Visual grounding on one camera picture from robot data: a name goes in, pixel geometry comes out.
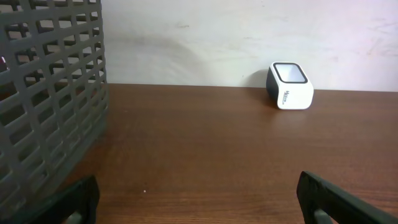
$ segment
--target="wall stain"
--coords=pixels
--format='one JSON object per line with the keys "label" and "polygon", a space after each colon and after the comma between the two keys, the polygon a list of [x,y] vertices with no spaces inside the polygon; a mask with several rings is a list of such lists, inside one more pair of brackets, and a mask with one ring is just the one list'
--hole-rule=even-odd
{"label": "wall stain", "polygon": [[384,57],[398,57],[398,44],[389,43],[382,46],[383,50],[380,51],[380,55]]}
{"label": "wall stain", "polygon": [[184,28],[188,28],[189,27],[189,25],[180,25],[180,26],[177,26],[177,28],[180,28],[180,29],[184,29]]}
{"label": "wall stain", "polygon": [[381,24],[373,27],[368,27],[368,29],[382,34],[395,34],[396,31],[398,31],[398,22],[378,22],[381,22]]}
{"label": "wall stain", "polygon": [[331,58],[331,60],[334,61],[334,62],[338,62],[338,57],[334,56],[334,57]]}
{"label": "wall stain", "polygon": [[288,22],[289,21],[289,17],[288,16],[280,17],[279,20],[282,21],[282,22]]}
{"label": "wall stain", "polygon": [[381,17],[376,17],[372,19],[373,21],[385,21],[385,18],[381,18]]}
{"label": "wall stain", "polygon": [[202,61],[201,63],[209,64],[209,63],[227,62],[227,61],[233,61],[233,60],[247,60],[247,59],[251,59],[251,58],[259,58],[259,56],[216,58],[213,60]]}
{"label": "wall stain", "polygon": [[366,52],[367,55],[371,55],[373,51],[383,42],[382,38],[378,38],[373,44],[372,47]]}
{"label": "wall stain", "polygon": [[255,38],[255,37],[243,37],[245,40],[264,40],[263,38]]}

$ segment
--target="wooden table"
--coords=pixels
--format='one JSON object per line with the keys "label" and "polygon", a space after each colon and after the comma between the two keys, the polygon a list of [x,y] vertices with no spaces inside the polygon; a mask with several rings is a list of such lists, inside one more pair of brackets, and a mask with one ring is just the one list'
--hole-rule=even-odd
{"label": "wooden table", "polygon": [[110,85],[108,129],[67,182],[97,176],[98,223],[303,223],[312,171],[398,216],[398,93]]}

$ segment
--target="gray plastic basket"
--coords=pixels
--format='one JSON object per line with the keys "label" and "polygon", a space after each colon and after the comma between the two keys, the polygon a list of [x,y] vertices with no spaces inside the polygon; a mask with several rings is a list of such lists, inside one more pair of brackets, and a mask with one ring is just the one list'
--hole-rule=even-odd
{"label": "gray plastic basket", "polygon": [[0,218],[52,194],[105,129],[100,0],[0,0]]}

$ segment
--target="white wall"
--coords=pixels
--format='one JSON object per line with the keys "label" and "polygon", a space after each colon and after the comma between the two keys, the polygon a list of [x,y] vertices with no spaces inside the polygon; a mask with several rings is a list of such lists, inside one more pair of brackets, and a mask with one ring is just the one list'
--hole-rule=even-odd
{"label": "white wall", "polygon": [[396,0],[102,4],[110,83],[260,87],[291,61],[316,89],[398,91]]}

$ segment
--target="basket grid openings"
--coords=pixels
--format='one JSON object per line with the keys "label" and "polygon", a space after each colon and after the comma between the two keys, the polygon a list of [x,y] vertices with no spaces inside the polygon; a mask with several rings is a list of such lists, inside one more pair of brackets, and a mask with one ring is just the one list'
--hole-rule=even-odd
{"label": "basket grid openings", "polygon": [[10,212],[56,172],[109,99],[99,0],[0,0],[0,11],[0,208]]}

